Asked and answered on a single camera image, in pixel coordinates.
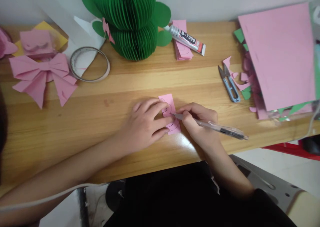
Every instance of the hand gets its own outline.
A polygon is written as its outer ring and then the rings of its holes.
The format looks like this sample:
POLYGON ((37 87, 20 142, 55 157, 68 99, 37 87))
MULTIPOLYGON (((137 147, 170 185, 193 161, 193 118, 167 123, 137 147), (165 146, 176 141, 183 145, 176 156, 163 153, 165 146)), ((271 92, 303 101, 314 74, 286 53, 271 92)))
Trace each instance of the hand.
POLYGON ((208 154, 212 151, 224 151, 220 141, 219 133, 209 128, 201 127, 193 119, 204 122, 212 121, 218 123, 216 111, 207 109, 197 103, 190 103, 181 107, 177 113, 183 114, 183 124, 194 141, 208 154))
POLYGON ((137 103, 132 108, 130 117, 114 136, 124 155, 147 148, 169 132, 165 127, 173 122, 173 117, 154 119, 162 109, 167 107, 169 104, 159 99, 148 99, 137 103))

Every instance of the scissors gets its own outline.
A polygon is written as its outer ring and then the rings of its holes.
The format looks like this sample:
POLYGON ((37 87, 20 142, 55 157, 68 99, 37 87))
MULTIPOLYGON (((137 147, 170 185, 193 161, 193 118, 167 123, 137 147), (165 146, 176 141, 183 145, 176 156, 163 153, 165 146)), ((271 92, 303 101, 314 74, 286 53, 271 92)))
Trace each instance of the scissors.
POLYGON ((223 66, 224 71, 222 71, 222 69, 220 68, 219 65, 218 65, 218 68, 219 68, 220 76, 221 76, 221 78, 223 80, 224 86, 227 89, 227 92, 229 94, 229 97, 230 97, 231 101, 234 102, 234 103, 239 103, 240 102, 240 96, 238 94, 238 91, 236 89, 236 86, 235 86, 233 80, 230 77, 230 72, 229 72, 228 68, 223 66))

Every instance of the green paper cactus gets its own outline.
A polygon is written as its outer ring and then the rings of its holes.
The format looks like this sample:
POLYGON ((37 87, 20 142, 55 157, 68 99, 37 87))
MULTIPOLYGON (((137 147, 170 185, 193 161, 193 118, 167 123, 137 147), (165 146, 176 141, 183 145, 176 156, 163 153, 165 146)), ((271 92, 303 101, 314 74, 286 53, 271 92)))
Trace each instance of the green paper cactus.
MULTIPOLYGON (((166 46, 172 36, 158 27, 169 24, 171 11, 156 0, 82 0, 87 10, 109 25, 115 44, 113 48, 128 60, 148 58, 156 46, 166 46)), ((92 23, 93 29, 108 38, 100 21, 92 23)))

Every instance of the glue tube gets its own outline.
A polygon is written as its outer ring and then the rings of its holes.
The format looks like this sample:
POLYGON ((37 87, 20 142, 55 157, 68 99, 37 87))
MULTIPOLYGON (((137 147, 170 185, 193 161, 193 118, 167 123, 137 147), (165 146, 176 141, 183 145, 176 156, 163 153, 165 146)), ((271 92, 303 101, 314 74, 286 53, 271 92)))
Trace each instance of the glue tube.
POLYGON ((198 52, 202 56, 204 56, 204 52, 206 50, 206 45, 201 43, 199 40, 196 40, 191 35, 188 35, 186 32, 180 30, 174 25, 171 25, 170 27, 167 25, 164 27, 166 31, 169 31, 172 35, 172 38, 174 38, 179 43, 188 46, 190 49, 193 49, 194 51, 198 52))

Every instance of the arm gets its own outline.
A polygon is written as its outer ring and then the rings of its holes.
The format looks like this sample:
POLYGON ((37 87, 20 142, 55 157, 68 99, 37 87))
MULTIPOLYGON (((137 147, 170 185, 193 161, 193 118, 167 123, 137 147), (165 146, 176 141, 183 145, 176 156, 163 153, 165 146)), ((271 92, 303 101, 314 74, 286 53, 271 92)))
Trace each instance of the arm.
MULTIPOLYGON (((136 104, 129 119, 113 137, 86 149, 32 177, 0 198, 0 206, 24 203, 49 197, 84 183, 112 162, 142 150, 160 139, 169 130, 165 126, 172 117, 154 120, 168 107, 159 99, 136 104)), ((19 226, 33 223, 47 215, 68 194, 38 206, 0 213, 0 226, 19 226)))
POLYGON ((199 126, 190 114, 196 115, 202 121, 211 120, 218 123, 217 112, 202 105, 191 103, 179 109, 178 113, 183 113, 182 122, 191 137, 203 149, 217 183, 238 199, 251 197, 254 188, 223 148, 219 133, 199 126))

